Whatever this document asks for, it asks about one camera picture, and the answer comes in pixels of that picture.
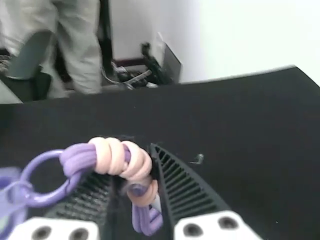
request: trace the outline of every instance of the purple plastic clip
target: purple plastic clip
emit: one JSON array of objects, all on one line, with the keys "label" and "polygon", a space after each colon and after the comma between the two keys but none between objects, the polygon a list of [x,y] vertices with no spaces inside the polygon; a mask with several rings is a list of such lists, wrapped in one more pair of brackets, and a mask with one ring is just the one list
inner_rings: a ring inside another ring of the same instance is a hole
[{"label": "purple plastic clip", "polygon": [[[62,149],[46,151],[32,159],[29,164],[23,169],[20,180],[29,182],[32,172],[40,164],[50,159],[59,158],[63,151],[64,150]],[[21,187],[21,192],[22,195],[26,198],[27,206],[33,208],[41,208],[51,204],[55,204],[77,187],[82,173],[82,171],[76,172],[70,178],[68,178],[59,188],[45,194],[33,192],[29,188]]]},{"label": "purple plastic clip", "polygon": [[18,185],[20,170],[16,167],[0,168],[0,239],[6,239],[14,227],[25,221],[28,209],[23,203]]}]

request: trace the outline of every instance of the cable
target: cable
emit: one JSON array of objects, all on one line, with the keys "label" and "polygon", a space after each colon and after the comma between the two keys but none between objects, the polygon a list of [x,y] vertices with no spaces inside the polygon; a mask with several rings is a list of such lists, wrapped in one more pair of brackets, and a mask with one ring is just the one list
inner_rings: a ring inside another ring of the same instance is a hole
[{"label": "cable", "polygon": [[140,75],[138,76],[135,76],[133,77],[132,79],[130,80],[127,80],[127,81],[124,81],[124,82],[119,82],[119,81],[114,81],[114,80],[111,80],[110,78],[107,77],[106,75],[106,72],[105,72],[105,69],[103,67],[101,67],[101,73],[102,73],[102,76],[110,83],[112,84],[115,84],[115,85],[126,85],[129,89],[134,89],[134,87],[132,86],[133,83],[135,82],[138,82],[146,77],[148,77],[149,75],[152,74],[152,71],[151,70],[147,70],[143,73],[141,73]]}]

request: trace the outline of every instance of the white wall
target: white wall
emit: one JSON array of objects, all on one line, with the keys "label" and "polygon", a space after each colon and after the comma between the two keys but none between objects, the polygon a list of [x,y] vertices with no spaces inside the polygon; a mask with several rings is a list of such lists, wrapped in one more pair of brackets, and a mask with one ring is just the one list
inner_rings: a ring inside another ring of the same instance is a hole
[{"label": "white wall", "polygon": [[297,65],[320,84],[318,1],[111,1],[119,8],[130,3],[128,12],[134,9],[125,17],[118,15],[121,23],[112,19],[114,54],[120,58],[139,56],[141,40],[160,32],[183,64],[184,83]]},{"label": "white wall", "polygon": [[152,40],[152,4],[153,0],[109,0],[114,59],[141,57],[140,44]]}]

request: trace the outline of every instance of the rope knot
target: rope knot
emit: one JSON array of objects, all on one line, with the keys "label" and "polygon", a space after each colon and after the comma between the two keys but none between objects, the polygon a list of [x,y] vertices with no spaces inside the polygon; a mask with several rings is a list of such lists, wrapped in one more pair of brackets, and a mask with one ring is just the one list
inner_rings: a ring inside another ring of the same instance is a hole
[{"label": "rope knot", "polygon": [[[95,172],[99,174],[119,175],[129,182],[144,181],[152,169],[149,154],[131,141],[120,141],[113,137],[94,137],[89,142],[96,150]],[[128,191],[133,204],[145,207],[151,204],[158,192],[158,183],[153,180],[141,196]]]}]

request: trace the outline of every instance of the screw hole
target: screw hole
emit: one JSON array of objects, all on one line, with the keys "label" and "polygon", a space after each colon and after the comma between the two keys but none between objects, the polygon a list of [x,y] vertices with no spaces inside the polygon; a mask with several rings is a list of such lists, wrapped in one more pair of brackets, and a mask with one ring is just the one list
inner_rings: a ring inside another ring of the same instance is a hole
[{"label": "screw hole", "polygon": [[87,229],[78,228],[70,234],[69,240],[87,240],[88,237],[89,233]]},{"label": "screw hole", "polygon": [[222,228],[222,229],[231,230],[231,229],[236,229],[239,226],[238,223],[230,217],[220,218],[218,223],[219,223],[220,228]]},{"label": "screw hole", "polygon": [[189,223],[184,226],[183,233],[186,237],[199,237],[204,234],[201,227],[194,223]]},{"label": "screw hole", "polygon": [[42,226],[35,230],[32,234],[32,240],[45,240],[51,234],[51,227]]}]

